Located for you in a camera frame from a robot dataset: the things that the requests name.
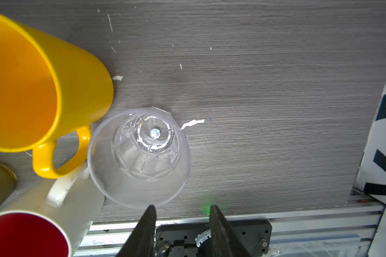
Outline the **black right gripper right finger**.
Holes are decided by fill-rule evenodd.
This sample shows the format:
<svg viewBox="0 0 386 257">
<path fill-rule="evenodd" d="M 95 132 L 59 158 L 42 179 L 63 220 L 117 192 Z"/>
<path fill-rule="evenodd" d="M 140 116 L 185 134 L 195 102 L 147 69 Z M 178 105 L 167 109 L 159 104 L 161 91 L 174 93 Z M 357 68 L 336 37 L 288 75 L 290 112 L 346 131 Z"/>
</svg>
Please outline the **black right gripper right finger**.
<svg viewBox="0 0 386 257">
<path fill-rule="evenodd" d="M 213 257 L 250 257 L 217 205 L 210 207 L 209 224 Z"/>
</svg>

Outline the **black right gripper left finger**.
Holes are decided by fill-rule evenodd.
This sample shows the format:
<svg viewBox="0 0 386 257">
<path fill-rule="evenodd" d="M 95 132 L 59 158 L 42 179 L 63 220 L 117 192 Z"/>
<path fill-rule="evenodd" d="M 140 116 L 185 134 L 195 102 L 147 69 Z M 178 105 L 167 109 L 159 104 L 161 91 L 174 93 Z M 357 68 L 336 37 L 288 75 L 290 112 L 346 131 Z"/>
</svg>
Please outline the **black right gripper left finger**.
<svg viewBox="0 0 386 257">
<path fill-rule="evenodd" d="M 154 257 L 154 233 L 156 220 L 156 208 L 154 205 L 150 205 L 116 256 Z"/>
</svg>

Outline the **clear glass cup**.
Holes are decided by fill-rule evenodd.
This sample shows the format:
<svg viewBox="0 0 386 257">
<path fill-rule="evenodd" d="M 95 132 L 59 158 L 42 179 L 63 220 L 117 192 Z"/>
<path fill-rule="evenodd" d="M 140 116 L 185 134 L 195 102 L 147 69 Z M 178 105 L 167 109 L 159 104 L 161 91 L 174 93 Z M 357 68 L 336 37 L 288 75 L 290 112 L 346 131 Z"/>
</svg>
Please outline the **clear glass cup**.
<svg viewBox="0 0 386 257">
<path fill-rule="evenodd" d="M 162 206 L 185 187 L 191 152 L 171 113 L 131 109 L 104 120 L 93 133 L 87 163 L 98 189 L 132 209 Z"/>
</svg>

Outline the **yellow mug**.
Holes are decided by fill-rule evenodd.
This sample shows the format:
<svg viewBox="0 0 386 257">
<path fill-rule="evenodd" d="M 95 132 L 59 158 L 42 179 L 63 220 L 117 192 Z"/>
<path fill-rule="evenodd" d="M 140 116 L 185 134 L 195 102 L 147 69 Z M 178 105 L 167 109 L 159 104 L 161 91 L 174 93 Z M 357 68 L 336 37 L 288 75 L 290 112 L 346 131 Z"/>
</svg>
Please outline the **yellow mug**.
<svg viewBox="0 0 386 257">
<path fill-rule="evenodd" d="M 0 152 L 30 150 L 38 176 L 63 177 L 86 160 L 113 96 L 94 55 L 0 14 Z"/>
</svg>

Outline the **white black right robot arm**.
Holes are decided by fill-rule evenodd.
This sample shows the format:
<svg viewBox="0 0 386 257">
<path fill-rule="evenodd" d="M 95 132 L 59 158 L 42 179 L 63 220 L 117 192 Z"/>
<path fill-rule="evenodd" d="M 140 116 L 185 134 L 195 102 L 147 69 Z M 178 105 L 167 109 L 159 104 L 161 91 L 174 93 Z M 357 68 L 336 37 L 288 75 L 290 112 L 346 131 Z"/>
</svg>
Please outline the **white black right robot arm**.
<svg viewBox="0 0 386 257">
<path fill-rule="evenodd" d="M 218 206 L 208 222 L 156 227 L 150 205 L 119 257 L 261 257 L 268 253 L 272 225 L 267 219 L 228 221 Z"/>
</svg>

